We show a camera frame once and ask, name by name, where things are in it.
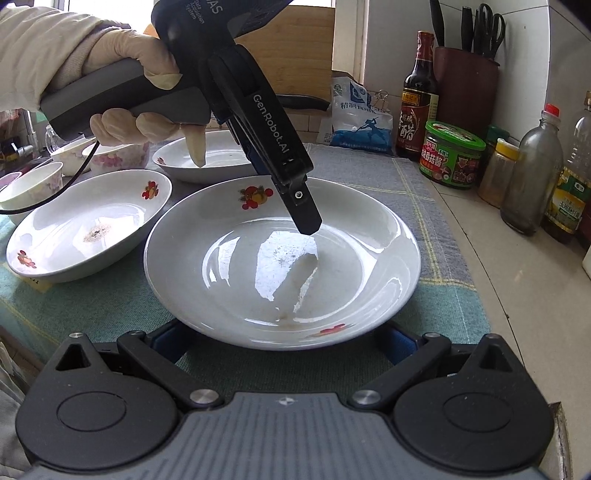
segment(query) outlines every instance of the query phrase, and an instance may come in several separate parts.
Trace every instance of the bowl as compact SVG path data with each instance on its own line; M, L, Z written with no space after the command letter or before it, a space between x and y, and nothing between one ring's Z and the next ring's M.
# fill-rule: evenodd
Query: bowl
M148 236L171 192L165 175L148 170L81 181L24 219L8 241L7 263L51 283L96 273Z
M15 210L25 208L49 198L63 187L61 162L51 162L34 168L14 180L0 192L0 208ZM31 212L9 215L15 225L19 225Z
M86 159L86 156L83 155L82 152L89 145L94 145L95 142L96 138L80 138L68 143L67 145L64 145L61 148L58 148L51 154L51 157L53 160L60 161L64 164L64 167L61 171L63 175L66 177L74 176ZM87 165L84 171L89 170L90 165Z
M308 179L323 218L298 233L269 176L205 188L172 207L144 251L160 302L222 342L298 350L344 342L386 322L421 271L406 224L349 187Z
M86 147L82 152L84 158L90 155L93 146ZM110 173L119 170L142 169L148 164L149 143L144 145L119 145L118 147L105 147L101 145L96 149L90 169L95 175Z
M13 171L11 173L7 173L2 178L0 178L0 190L4 187L10 185L13 181L15 181L18 177L22 175L21 171Z
M163 146L152 156L152 161L173 179L213 185L226 180L256 175L242 147L236 143L230 130L207 132L205 165L195 165L184 138Z

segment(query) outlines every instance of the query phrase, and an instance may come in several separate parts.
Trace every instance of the glass bottle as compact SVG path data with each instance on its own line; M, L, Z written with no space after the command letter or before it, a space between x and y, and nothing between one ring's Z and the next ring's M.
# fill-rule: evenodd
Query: glass bottle
M512 229L533 235L563 167L558 139L560 110L547 104L540 126L525 134L519 144L519 159L501 205L501 218Z
M544 230L564 244L574 237L591 198L591 92L587 92L584 109L574 117L573 124L570 157L542 220Z
M53 153L59 148L66 145L67 142L63 141L51 125L47 125L45 129L45 146L49 153Z
M404 81L402 90L396 153L399 157L407 157L413 161L419 161L421 158L427 121L435 120L437 116L439 96L433 72L434 41L435 35L431 32L418 33L414 69Z

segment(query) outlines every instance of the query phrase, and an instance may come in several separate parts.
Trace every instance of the gloved hand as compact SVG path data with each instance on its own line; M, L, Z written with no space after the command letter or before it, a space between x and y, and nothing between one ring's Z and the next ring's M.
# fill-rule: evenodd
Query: gloved hand
M82 74L127 57L139 60L146 78L158 88L170 90L181 79L174 57L161 40L129 29L105 33L91 49ZM195 164L205 165L205 126L174 124L157 113L141 113L135 118L128 110L113 108L102 115L93 115L90 128L100 143L108 146L158 143L180 130Z

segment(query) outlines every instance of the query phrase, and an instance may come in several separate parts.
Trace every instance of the white plate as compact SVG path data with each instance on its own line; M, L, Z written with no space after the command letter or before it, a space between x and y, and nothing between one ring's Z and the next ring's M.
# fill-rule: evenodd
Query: white plate
M159 148L152 156L152 161L171 178L202 185L256 175L254 167L246 158L242 147L234 141L230 130L207 132L205 139L203 167L196 166L191 160L184 138Z
M8 242L8 265L54 283L96 273L148 236L171 192L170 180L149 170L82 181L23 220Z
M220 183L176 204L144 253L160 302L207 336L267 350L331 345L388 320L420 275L411 231L357 190L307 184L323 218L313 236L297 232L268 176Z

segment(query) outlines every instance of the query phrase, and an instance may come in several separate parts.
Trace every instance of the metal rivet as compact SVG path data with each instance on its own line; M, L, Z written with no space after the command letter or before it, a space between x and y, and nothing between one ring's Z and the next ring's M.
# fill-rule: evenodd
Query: metal rivet
M357 390L352 398L357 405L373 405L379 402L382 396L375 390Z
M192 391L189 395L191 401L197 405L209 405L210 403L215 402L219 397L220 396L216 391L210 390L209 388L200 388L199 390Z

